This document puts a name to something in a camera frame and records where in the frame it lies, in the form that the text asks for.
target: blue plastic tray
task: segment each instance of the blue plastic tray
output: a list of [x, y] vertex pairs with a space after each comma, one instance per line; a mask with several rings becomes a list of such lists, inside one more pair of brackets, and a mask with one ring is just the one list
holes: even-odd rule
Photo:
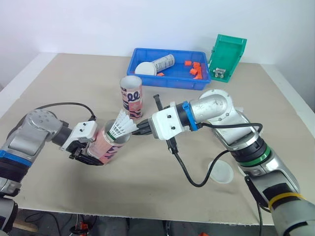
[[[134, 71], [138, 64], [144, 61], [153, 61], [168, 54], [175, 58], [175, 65], [163, 70], [165, 76], [139, 75]], [[195, 76], [189, 73], [192, 66], [185, 66], [184, 62], [191, 60], [201, 65], [202, 80], [193, 79]], [[158, 86], [178, 89], [203, 90], [210, 83], [206, 55], [203, 52], [136, 48], [127, 70], [127, 75], [137, 75], [142, 79], [142, 85]]]

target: beige tabletop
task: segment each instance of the beige tabletop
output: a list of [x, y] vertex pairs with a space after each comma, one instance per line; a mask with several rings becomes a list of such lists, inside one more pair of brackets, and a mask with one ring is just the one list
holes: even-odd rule
[[[126, 75], [130, 58], [57, 55], [0, 119], [0, 141], [18, 120], [35, 107], [55, 102], [81, 102], [90, 106], [98, 123], [117, 116], [122, 107], [119, 80]], [[241, 63], [229, 83], [212, 81], [205, 89], [230, 93], [252, 122], [264, 124], [262, 137], [297, 177], [303, 195], [315, 202], [314, 138], [285, 97], [258, 64]], [[143, 87], [144, 118], [163, 105], [196, 99], [202, 91]], [[50, 109], [70, 127], [90, 114], [81, 107]], [[203, 128], [178, 135], [180, 156], [196, 182], [224, 150], [212, 132]], [[20, 208], [114, 215], [165, 220], [257, 224], [256, 203], [237, 165], [228, 153], [222, 157], [233, 167], [229, 184], [209, 180], [193, 187], [164, 141], [134, 136], [106, 166], [95, 167], [68, 158], [68, 153], [47, 143], [22, 182], [15, 197]], [[264, 224], [272, 224], [263, 212]]]

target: shuttlecock tube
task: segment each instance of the shuttlecock tube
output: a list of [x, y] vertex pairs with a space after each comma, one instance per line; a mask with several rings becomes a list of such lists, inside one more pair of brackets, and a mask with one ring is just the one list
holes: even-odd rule
[[123, 96], [123, 106], [131, 119], [142, 117], [142, 80], [134, 75], [128, 75], [120, 80]]
[[99, 159], [104, 165], [113, 160], [114, 155], [130, 139], [130, 134], [121, 136], [116, 140], [113, 140], [107, 134], [114, 122], [114, 120], [109, 120], [105, 126], [99, 130], [96, 135], [96, 140], [90, 143], [90, 146], [87, 149], [89, 155]]

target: blue plastic ring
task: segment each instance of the blue plastic ring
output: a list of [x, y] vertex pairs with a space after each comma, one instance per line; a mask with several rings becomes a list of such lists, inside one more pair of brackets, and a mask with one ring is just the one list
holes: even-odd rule
[[9, 160], [12, 160], [12, 161], [16, 161], [16, 162], [19, 162], [21, 164], [24, 164], [26, 166], [31, 166], [32, 165], [32, 162], [24, 159], [24, 158], [21, 158], [19, 156], [16, 156], [16, 155], [13, 155], [11, 153], [8, 153], [6, 152], [5, 150], [0, 150], [0, 158], [6, 158], [6, 159], [9, 159]]
[[190, 110], [190, 107], [189, 107], [189, 103], [187, 101], [183, 102], [183, 105], [182, 105], [184, 111], [186, 112], [186, 115], [188, 117], [188, 120], [190, 122], [190, 126], [192, 128], [193, 131], [196, 131], [198, 130], [198, 127], [195, 123], [195, 120], [192, 116], [192, 113], [191, 113], [191, 110]]

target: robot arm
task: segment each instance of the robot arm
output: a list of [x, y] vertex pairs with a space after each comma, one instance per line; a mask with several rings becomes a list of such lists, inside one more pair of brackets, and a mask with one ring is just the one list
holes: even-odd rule
[[175, 136], [187, 130], [196, 131], [208, 121], [213, 132], [247, 175], [245, 182], [262, 207], [268, 207], [280, 236], [315, 235], [315, 205], [300, 194], [298, 182], [272, 148], [252, 126], [231, 128], [249, 120], [222, 90], [205, 92], [197, 100], [163, 109], [155, 96], [159, 111], [141, 122], [135, 135], [152, 133], [167, 140], [171, 152], [177, 153]]
[[12, 199], [21, 188], [21, 181], [36, 160], [45, 142], [52, 141], [70, 158], [89, 165], [103, 165], [87, 155], [86, 147], [95, 140], [97, 123], [93, 120], [78, 123], [73, 130], [49, 111], [29, 112], [22, 125], [11, 132], [0, 149], [0, 230], [9, 232], [18, 206]]

